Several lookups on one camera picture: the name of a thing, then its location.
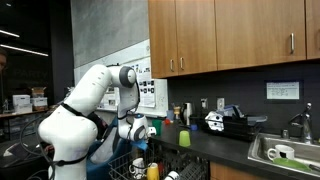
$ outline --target stainless steel sink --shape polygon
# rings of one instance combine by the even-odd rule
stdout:
[[[269,164],[279,168],[285,168],[292,171],[297,171],[312,176],[320,177],[320,172],[312,170],[311,172],[304,172],[293,168],[287,168],[273,164],[268,158],[267,151],[270,148],[275,148],[275,145],[283,144],[292,147],[295,150],[295,160],[306,165],[313,164],[320,167],[320,145],[319,143],[305,144],[299,142],[297,138],[283,139],[280,135],[259,133],[250,145],[248,152],[248,159]]]

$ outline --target lower cabinet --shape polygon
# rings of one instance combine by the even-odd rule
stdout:
[[[224,166],[215,162],[210,162],[210,180],[260,180],[261,177],[254,176],[247,172],[243,172],[228,166]]]

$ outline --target dish drying rack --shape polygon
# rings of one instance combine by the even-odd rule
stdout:
[[[151,145],[151,147],[146,151],[129,152],[111,161],[109,163],[111,167],[109,172],[111,179],[134,180],[133,175],[129,172],[129,166],[136,158],[143,158],[145,167],[152,162],[157,163],[158,166],[161,164],[163,168],[161,168],[162,170],[159,168],[160,179],[165,179],[171,171],[175,171],[180,175],[177,180],[208,179],[209,163],[206,159],[188,153],[181,153],[177,150],[162,149],[160,145]]]

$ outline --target cabinet door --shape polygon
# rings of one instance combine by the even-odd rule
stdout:
[[[306,59],[304,0],[216,0],[215,5],[219,70]]]
[[[178,75],[174,0],[149,0],[149,34],[153,78]]]
[[[229,179],[245,179],[245,180],[262,180],[263,178],[252,174],[239,171],[221,164],[210,162],[211,179],[229,180]]]
[[[177,0],[179,74],[217,70],[214,0]]]
[[[307,59],[320,58],[319,7],[319,0],[306,0]]]

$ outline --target green cup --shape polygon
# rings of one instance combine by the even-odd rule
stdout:
[[[161,135],[161,127],[162,127],[162,120],[152,120],[152,126],[156,128],[157,134],[156,136]]]
[[[183,147],[188,147],[191,145],[189,131],[180,131],[179,145]]]

